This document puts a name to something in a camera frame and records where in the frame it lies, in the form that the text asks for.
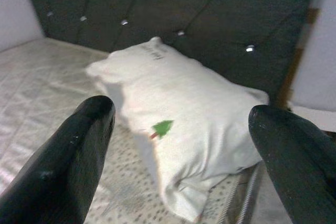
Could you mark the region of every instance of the white mattress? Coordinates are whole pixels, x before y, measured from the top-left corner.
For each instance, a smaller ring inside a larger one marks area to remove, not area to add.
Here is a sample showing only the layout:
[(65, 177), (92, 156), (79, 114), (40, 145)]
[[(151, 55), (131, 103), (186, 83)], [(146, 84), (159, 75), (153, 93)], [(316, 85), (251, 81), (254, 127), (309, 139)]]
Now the white mattress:
[[(100, 94), (84, 68), (106, 56), (52, 39), (0, 54), (0, 193), (83, 100)], [(200, 223), (224, 219), (239, 178), (212, 189)], [(85, 223), (187, 223), (165, 209), (132, 134), (118, 122)]]

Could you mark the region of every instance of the christmas tree graphic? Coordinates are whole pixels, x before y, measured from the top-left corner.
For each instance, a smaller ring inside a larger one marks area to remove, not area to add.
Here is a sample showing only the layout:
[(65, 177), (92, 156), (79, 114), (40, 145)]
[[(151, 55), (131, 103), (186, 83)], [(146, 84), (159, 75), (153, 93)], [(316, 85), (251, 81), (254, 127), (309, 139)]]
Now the christmas tree graphic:
[(159, 136), (159, 138), (161, 139), (171, 129), (172, 125), (173, 125), (172, 120), (166, 120), (157, 123), (156, 125), (152, 126), (155, 132), (150, 136), (150, 138), (154, 139), (155, 137)]

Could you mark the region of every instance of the button tufting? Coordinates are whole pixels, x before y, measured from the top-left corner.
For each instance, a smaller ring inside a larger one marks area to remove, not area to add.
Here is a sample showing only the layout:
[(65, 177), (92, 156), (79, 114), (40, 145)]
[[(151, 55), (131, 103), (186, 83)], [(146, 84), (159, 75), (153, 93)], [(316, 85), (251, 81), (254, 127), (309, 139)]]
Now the button tufting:
[(122, 20), (122, 21), (120, 22), (120, 24), (123, 25), (123, 26), (124, 26), (124, 25), (127, 25), (127, 24), (128, 24), (127, 19)]
[(247, 52), (253, 52), (255, 50), (255, 46), (254, 45), (249, 45), (246, 47), (245, 49)]
[(178, 32), (177, 32), (177, 35), (179, 35), (179, 36), (183, 36), (183, 35), (185, 35), (185, 32), (182, 31), (182, 30), (181, 30), (181, 31), (178, 31)]

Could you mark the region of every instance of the pillowcase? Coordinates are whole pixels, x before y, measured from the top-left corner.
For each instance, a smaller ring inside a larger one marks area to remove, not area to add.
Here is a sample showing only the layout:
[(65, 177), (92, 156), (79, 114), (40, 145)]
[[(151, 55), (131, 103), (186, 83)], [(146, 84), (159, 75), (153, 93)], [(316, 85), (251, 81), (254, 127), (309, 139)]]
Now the pillowcase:
[(160, 38), (115, 51), (87, 74), (112, 100), (109, 87), (121, 86), (121, 114), (152, 148), (161, 199), (188, 221), (198, 221), (213, 186), (261, 160), (248, 115), (267, 94), (229, 82)]

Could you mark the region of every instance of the tufted headboard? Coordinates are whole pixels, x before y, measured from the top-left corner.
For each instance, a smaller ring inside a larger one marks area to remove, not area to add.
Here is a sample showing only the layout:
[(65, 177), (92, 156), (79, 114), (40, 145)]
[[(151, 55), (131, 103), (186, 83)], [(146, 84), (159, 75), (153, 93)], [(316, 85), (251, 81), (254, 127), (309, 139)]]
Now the tufted headboard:
[(154, 36), (274, 102), (310, 0), (32, 0), (45, 34), (103, 51)]

